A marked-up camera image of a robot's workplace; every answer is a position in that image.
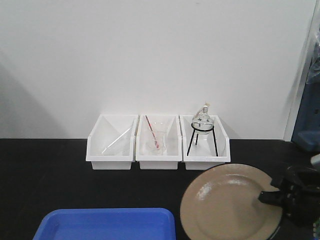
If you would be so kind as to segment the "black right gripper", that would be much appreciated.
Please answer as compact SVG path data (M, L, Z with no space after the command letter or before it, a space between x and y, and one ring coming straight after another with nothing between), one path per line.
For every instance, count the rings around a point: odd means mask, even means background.
M284 178L275 177L270 185L278 191L262 191L261 203L282 207L285 216L295 225L312 225L320 218L320 186L290 186L284 195Z

